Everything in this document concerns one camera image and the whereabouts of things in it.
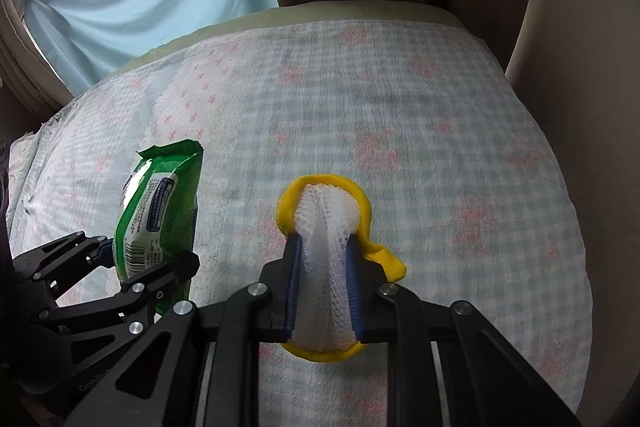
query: white mesh sponge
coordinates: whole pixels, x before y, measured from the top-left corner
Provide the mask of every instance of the white mesh sponge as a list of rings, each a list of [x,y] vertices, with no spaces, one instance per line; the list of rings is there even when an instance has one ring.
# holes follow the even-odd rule
[[[307,185],[300,196],[294,220],[303,251],[291,342],[301,349],[343,351],[356,343],[345,251],[359,217],[356,200],[342,188]]]

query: yellow trim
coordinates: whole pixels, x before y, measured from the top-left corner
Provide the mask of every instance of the yellow trim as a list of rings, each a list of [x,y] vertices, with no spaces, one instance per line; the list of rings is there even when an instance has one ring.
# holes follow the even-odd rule
[[[319,184],[343,188],[353,196],[360,211],[360,220],[358,222],[356,236],[362,246],[364,258],[382,265],[388,281],[396,282],[401,280],[406,274],[406,266],[385,247],[369,239],[371,226],[371,204],[369,203],[369,198],[367,198],[360,187],[348,178],[338,176],[338,174],[310,174],[308,176],[301,176],[293,181],[282,193],[278,201],[276,222],[280,231],[285,236],[296,231],[295,214],[302,190],[307,185]],[[356,353],[359,353],[365,347],[364,344],[356,343],[345,351],[305,351],[304,349],[293,346],[291,343],[282,344],[282,346],[295,356],[310,360],[311,362],[339,362],[340,360],[348,359]]]

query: wet wipes package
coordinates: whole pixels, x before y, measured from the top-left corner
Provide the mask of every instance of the wet wipes package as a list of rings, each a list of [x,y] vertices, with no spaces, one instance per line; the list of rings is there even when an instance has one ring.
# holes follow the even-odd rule
[[[142,159],[122,191],[113,234],[113,257],[121,281],[167,256],[193,249],[202,152],[198,142],[182,140],[138,153]],[[190,282],[163,299],[158,312],[186,299],[189,286]]]

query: barcode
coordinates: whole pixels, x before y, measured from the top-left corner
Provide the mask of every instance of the barcode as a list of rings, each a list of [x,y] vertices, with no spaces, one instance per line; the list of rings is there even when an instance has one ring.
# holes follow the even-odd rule
[[[124,262],[130,277],[142,273],[146,268],[146,250],[125,243]]]

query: plaid pattern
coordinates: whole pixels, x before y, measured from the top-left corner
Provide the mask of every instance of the plaid pattern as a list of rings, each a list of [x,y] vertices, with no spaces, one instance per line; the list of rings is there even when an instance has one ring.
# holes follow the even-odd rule
[[[542,132],[481,41],[427,23],[336,21],[200,42],[112,78],[40,131],[17,198],[15,252],[84,229],[113,233],[133,149],[205,150],[191,286],[198,304],[257,280],[284,238],[274,209],[298,176],[354,180],[372,239],[404,285],[468,299],[576,409],[591,292],[575,211]],[[94,273],[66,301],[116,286]],[[263,425],[384,425],[385,349],[313,364],[261,350]]]

